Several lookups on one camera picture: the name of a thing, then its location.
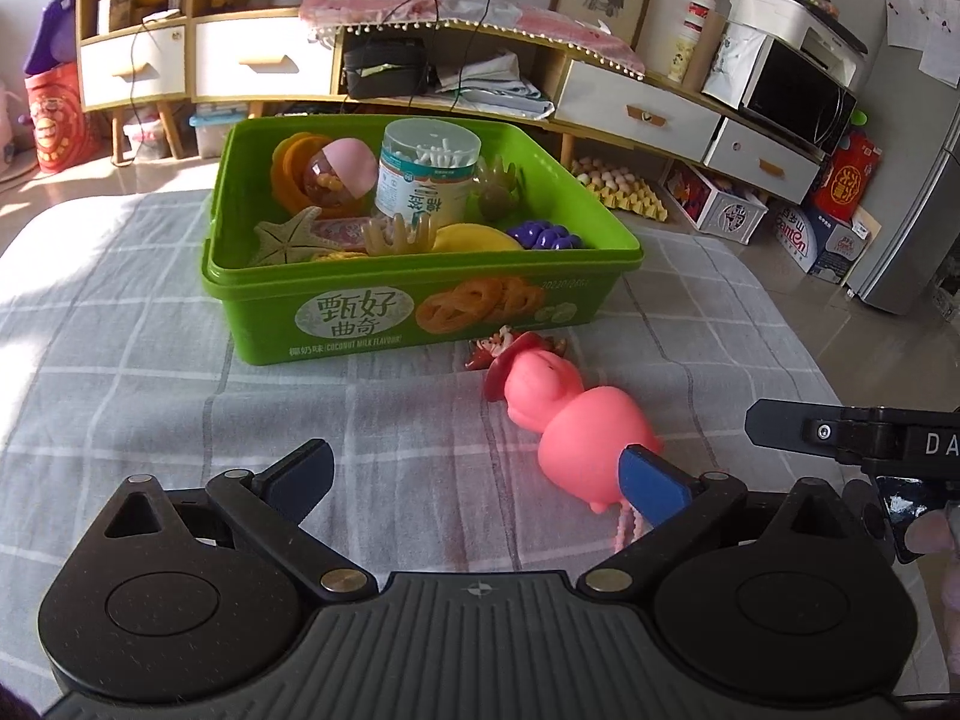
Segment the pink lace cover cloth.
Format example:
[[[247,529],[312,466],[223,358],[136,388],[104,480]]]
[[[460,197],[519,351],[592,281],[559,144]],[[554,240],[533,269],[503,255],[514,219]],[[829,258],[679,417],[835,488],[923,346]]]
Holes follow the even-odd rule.
[[[480,28],[561,47],[642,80],[646,65],[620,37],[553,10],[509,0],[302,0],[299,19],[314,32],[347,28]]]

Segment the yellow plastic toy cup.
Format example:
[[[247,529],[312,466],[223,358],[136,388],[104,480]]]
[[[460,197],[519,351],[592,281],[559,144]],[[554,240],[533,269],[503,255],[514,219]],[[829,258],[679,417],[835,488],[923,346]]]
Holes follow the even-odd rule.
[[[519,252],[523,246],[506,232],[477,223],[454,223],[436,232],[433,254],[482,254]]]

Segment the pink rectangular box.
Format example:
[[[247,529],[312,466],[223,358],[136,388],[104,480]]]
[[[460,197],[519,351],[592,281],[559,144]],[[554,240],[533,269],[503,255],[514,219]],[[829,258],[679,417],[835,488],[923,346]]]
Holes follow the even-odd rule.
[[[364,226],[368,218],[343,218],[343,220],[317,220],[313,234],[340,250],[366,250]]]

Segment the white starfish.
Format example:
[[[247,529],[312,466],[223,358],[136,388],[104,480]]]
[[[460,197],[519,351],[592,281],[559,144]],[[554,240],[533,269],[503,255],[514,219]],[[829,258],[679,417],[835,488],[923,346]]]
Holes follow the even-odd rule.
[[[343,245],[317,234],[314,224],[320,220],[317,206],[291,216],[285,223],[263,221],[254,227],[257,250],[249,265],[268,266],[310,262],[316,257],[343,252]]]

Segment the green plastic cookie box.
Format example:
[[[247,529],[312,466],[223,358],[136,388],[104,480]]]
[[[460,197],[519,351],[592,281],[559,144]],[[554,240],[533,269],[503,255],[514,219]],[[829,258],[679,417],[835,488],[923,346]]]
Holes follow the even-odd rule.
[[[278,364],[483,337],[503,325],[550,328],[592,319],[615,281],[643,263],[640,241],[522,128],[467,119],[485,160],[521,172],[521,203],[503,223],[545,220],[578,236],[563,250],[405,254],[260,265],[257,229],[290,215],[274,197],[280,146],[298,133],[379,148],[386,115],[247,119],[221,155],[203,244],[203,288],[223,305],[235,351]]]

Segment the white patterned storage box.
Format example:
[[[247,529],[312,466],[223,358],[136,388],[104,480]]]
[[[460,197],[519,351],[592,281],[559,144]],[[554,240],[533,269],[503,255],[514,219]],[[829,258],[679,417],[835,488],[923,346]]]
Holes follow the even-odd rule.
[[[750,242],[768,211],[745,185],[683,161],[670,161],[661,184],[698,232],[736,244]]]

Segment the black bag on shelf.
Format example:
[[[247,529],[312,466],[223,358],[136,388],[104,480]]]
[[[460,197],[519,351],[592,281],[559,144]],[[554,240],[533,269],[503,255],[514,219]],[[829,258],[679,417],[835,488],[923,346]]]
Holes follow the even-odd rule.
[[[436,82],[420,37],[348,36],[343,83],[355,99],[415,98]]]

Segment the purple toy grapes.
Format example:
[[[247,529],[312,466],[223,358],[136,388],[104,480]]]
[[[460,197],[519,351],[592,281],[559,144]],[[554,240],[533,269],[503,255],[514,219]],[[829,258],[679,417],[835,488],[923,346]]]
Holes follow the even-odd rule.
[[[576,250],[583,247],[583,239],[562,224],[545,220],[524,221],[508,231],[524,250]]]

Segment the clear cotton swab jar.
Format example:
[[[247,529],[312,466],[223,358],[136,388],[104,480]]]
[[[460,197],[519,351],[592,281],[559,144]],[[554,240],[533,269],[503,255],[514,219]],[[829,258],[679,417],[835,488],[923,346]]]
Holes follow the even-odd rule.
[[[430,216],[436,227],[460,223],[482,151],[471,130],[430,117],[397,119],[382,135],[374,204],[407,223]]]

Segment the wooden tv cabinet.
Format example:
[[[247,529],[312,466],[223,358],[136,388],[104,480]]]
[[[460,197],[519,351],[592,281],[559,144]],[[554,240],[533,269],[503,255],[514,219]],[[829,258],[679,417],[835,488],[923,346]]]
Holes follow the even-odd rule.
[[[665,154],[789,202],[811,190],[820,164],[776,133],[663,76],[633,70],[583,41],[500,26],[500,0],[480,23],[444,16],[444,0],[407,21],[311,26],[295,7],[212,13],[213,0],[76,0],[76,55],[86,110],[153,104],[345,104],[353,47],[418,39],[421,93],[379,93],[371,104],[487,117]]]

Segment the red paper bag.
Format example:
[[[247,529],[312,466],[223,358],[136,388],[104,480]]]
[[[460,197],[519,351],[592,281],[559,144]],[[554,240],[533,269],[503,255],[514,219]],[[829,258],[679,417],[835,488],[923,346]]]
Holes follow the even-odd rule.
[[[96,124],[83,110],[75,62],[25,78],[37,164],[46,176],[82,164],[98,149]]]

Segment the pink capsule ball toy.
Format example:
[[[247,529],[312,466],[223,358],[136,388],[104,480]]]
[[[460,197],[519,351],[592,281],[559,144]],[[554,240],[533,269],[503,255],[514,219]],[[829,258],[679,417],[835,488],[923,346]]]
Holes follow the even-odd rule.
[[[304,192],[325,210],[359,215],[363,200],[376,187],[379,163],[358,138],[337,138],[323,146],[304,168]]]

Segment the black microwave oven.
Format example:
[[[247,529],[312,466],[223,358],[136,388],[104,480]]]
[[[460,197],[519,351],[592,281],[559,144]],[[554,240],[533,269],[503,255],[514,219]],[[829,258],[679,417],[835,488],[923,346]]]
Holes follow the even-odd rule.
[[[727,21],[701,93],[820,158],[843,140],[856,96],[769,32]]]

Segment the egg tray with eggs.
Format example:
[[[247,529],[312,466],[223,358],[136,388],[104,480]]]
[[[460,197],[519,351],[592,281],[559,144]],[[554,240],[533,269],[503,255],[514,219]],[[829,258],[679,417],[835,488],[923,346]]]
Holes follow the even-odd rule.
[[[628,211],[658,223],[665,223],[669,218],[669,211],[652,185],[636,176],[630,167],[586,156],[574,158],[569,172],[608,210]]]

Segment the grey checked table cloth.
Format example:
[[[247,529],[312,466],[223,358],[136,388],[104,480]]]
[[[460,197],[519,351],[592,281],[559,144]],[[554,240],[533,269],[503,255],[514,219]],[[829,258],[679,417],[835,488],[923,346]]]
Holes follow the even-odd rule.
[[[464,343],[249,366],[200,282],[199,192],[96,197],[34,218],[2,259],[2,679],[47,707],[39,601],[117,484],[198,488],[319,437],[331,494],[306,520],[377,575],[563,569],[613,550],[594,514],[540,473],[537,440],[482,395]],[[760,491],[843,466],[755,447],[760,398],[832,389],[757,278],[724,245],[643,231],[640,270],[569,330],[587,383],[626,390],[667,460]]]

